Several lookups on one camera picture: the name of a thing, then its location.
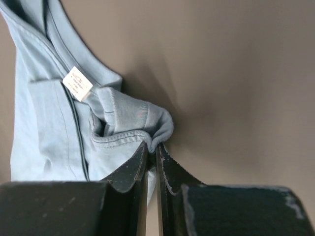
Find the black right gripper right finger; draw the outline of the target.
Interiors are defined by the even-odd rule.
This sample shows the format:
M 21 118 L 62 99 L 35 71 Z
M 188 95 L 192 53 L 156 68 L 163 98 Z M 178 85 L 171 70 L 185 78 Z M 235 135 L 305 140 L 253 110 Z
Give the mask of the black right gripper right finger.
M 158 219 L 162 236 L 312 236 L 300 199 L 270 185 L 207 185 L 156 151 Z

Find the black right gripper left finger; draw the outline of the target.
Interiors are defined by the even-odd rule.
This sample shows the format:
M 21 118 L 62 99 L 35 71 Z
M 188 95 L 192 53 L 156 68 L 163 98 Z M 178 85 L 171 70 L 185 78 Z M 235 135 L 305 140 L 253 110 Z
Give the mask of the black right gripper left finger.
M 3 236 L 143 236 L 148 148 L 89 182 L 10 182 L 0 187 Z

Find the grey-blue t-shirt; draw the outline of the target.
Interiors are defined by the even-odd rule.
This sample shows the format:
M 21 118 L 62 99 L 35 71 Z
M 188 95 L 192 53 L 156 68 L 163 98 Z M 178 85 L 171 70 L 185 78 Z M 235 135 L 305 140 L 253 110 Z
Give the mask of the grey-blue t-shirt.
M 98 181 L 141 143 L 154 153 L 169 139 L 168 111 L 122 93 L 58 0 L 3 0 L 0 11 L 16 46 L 12 181 Z

